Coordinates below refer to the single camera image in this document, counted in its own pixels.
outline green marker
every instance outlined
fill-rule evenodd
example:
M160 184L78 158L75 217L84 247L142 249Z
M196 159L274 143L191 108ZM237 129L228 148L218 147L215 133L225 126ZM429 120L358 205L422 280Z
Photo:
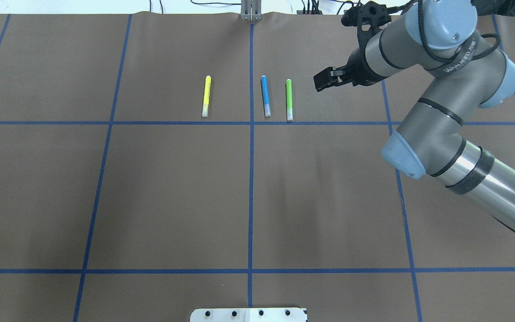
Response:
M286 98L287 98L287 121L293 120L293 90L291 89L291 80L286 81Z

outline blue marker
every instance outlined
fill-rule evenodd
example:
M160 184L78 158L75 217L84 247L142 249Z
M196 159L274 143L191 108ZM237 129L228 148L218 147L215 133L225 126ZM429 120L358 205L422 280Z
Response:
M263 94L263 110L266 113L266 118L271 116L270 110L270 91L267 88L267 77L262 76L262 94Z

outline white bracket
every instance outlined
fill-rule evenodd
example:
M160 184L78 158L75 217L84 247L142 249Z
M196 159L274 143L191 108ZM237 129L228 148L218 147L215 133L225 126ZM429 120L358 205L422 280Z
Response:
M197 309L190 315L190 322L307 322L307 309Z
M262 20L262 0L241 0L241 19L244 21Z

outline marker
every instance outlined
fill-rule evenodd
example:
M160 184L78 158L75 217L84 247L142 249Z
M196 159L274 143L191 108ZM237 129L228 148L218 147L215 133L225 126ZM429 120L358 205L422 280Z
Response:
M206 84L204 85L204 104L202 104L202 117L208 117L208 107L210 106L210 85L212 84L212 77L206 76Z
M291 89L291 80L286 81L286 98L287 98L287 121L293 120L293 90Z
M262 76L262 95L263 95L263 111L266 118L271 116L270 110L270 90L267 88L267 77Z

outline white mounting plate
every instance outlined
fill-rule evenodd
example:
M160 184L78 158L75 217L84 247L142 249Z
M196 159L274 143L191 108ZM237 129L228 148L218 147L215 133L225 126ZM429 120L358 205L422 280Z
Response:
M190 322L307 322L302 308L230 308L196 309Z

